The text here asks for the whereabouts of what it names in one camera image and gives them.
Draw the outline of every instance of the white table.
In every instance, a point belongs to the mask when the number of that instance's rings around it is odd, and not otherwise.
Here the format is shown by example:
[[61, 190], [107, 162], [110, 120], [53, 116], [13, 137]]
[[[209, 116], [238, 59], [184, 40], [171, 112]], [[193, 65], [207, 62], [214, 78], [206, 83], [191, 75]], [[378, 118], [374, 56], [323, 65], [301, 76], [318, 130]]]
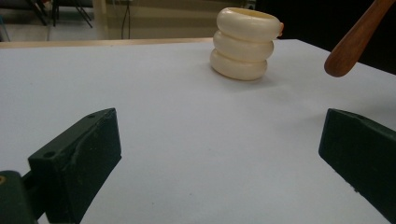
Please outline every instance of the white table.
[[[278, 40], [263, 79], [211, 69], [211, 43], [0, 50], [0, 170], [116, 107], [122, 160], [82, 223], [388, 223], [319, 155], [328, 108], [396, 129], [396, 77]], [[46, 223], [45, 216], [40, 223]]]

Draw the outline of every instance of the wooden handle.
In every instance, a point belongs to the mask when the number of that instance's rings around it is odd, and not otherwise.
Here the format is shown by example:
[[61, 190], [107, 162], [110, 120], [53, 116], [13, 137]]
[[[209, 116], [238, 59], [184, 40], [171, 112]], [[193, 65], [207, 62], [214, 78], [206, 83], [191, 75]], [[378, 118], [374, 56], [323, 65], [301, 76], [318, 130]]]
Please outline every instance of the wooden handle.
[[376, 27], [396, 0], [374, 0], [367, 11], [335, 46], [324, 64], [326, 72], [342, 77], [358, 61]]

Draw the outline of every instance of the donut-shaped object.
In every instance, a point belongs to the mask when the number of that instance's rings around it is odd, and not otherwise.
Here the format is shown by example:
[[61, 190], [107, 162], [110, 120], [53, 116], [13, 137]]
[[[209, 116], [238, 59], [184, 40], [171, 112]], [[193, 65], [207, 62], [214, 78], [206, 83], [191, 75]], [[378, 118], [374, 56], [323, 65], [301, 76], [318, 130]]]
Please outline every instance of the donut-shaped object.
[[264, 75], [267, 61], [260, 63], [239, 62], [218, 53], [216, 49], [210, 54], [212, 67], [220, 74], [239, 80], [254, 80]]
[[239, 7], [226, 7], [218, 15], [219, 29], [226, 35], [251, 42], [267, 42], [282, 32], [277, 17]]
[[237, 61], [258, 63], [265, 61], [274, 52], [274, 43], [254, 43], [224, 35], [217, 31], [213, 36], [215, 48], [223, 55]]

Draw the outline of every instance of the floor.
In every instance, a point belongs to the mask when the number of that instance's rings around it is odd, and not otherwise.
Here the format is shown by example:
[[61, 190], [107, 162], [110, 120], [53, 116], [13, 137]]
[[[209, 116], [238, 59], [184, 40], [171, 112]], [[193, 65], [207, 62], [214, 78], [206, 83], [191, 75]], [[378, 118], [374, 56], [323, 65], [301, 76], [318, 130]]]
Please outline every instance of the floor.
[[[92, 19], [90, 21], [92, 28], [74, 7], [60, 7], [60, 18], [55, 27], [50, 18], [46, 18], [48, 25], [44, 26], [33, 11], [0, 9], [0, 15], [12, 42], [97, 39], [93, 10], [92, 8], [85, 8], [85, 10]], [[3, 41], [7, 41], [3, 26], [0, 28], [0, 34]]]

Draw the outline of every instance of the stack of rings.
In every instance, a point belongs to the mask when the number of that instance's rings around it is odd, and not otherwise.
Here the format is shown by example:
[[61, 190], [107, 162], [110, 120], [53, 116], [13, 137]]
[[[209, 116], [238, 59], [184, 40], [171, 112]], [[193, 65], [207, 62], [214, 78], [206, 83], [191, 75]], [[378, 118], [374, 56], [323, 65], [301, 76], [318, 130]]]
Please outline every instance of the stack of rings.
[[226, 7], [218, 15], [219, 30], [213, 37], [212, 67], [226, 77], [253, 80], [262, 77], [282, 23], [254, 10]]

